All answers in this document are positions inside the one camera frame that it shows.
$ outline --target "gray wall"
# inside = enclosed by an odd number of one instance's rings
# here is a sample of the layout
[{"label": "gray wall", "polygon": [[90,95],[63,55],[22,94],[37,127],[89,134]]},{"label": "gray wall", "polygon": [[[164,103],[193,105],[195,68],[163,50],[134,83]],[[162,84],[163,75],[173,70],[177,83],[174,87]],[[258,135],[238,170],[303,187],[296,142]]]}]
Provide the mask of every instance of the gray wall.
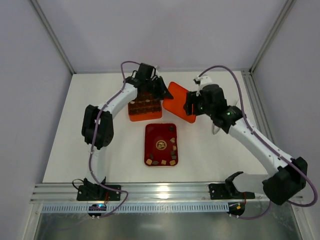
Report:
[{"label": "gray wall", "polygon": [[23,228],[71,80],[27,0],[0,1],[0,238]]},{"label": "gray wall", "polygon": [[285,0],[38,0],[73,68],[249,68]]},{"label": "gray wall", "polygon": [[[255,80],[278,144],[308,162],[320,192],[320,1],[298,0]],[[311,199],[312,192],[306,191]],[[320,223],[320,203],[310,208]]]}]

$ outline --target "circular logo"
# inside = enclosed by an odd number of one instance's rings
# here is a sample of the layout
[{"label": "circular logo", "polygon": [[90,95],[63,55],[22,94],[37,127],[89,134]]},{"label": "circular logo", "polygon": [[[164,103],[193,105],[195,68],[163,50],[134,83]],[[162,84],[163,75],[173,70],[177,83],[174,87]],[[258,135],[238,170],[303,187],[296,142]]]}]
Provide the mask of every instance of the circular logo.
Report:
[{"label": "circular logo", "polygon": [[159,140],[155,144],[156,149],[165,150],[167,147],[167,143],[164,140]]}]

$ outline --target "metal grate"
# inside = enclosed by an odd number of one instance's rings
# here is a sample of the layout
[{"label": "metal grate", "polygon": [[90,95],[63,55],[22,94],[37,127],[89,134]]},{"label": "metal grate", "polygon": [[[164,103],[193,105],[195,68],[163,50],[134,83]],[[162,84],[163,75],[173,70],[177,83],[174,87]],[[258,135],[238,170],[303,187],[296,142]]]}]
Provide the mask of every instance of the metal grate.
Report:
[{"label": "metal grate", "polygon": [[[118,203],[108,203],[106,211],[108,213],[117,207]],[[80,214],[80,213],[97,213],[89,211],[92,204],[88,203],[63,203],[63,204],[44,204],[41,213],[43,214]],[[116,213],[213,213],[228,212],[227,202],[183,202],[183,203],[125,203]]]}]

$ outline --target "orange lid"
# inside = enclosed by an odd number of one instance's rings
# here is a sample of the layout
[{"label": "orange lid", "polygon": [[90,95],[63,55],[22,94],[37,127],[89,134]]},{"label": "orange lid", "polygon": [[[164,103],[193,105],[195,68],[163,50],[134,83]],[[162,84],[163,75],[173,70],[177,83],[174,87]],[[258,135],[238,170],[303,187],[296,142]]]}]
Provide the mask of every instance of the orange lid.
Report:
[{"label": "orange lid", "polygon": [[173,99],[165,98],[162,104],[163,108],[193,124],[196,121],[196,115],[188,116],[184,110],[188,90],[173,81],[170,82],[168,90],[173,96]]}]

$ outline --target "gray floor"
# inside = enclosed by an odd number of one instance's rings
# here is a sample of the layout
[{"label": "gray floor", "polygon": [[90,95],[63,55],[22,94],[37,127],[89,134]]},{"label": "gray floor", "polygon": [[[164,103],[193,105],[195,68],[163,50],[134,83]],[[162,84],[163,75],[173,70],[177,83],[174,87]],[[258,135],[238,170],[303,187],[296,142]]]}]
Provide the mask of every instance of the gray floor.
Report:
[{"label": "gray floor", "polygon": [[[248,202],[244,216],[261,213],[268,203]],[[83,214],[42,214],[36,240],[301,240],[290,205],[272,205],[257,220],[240,220],[226,213],[116,214],[85,220]]]}]

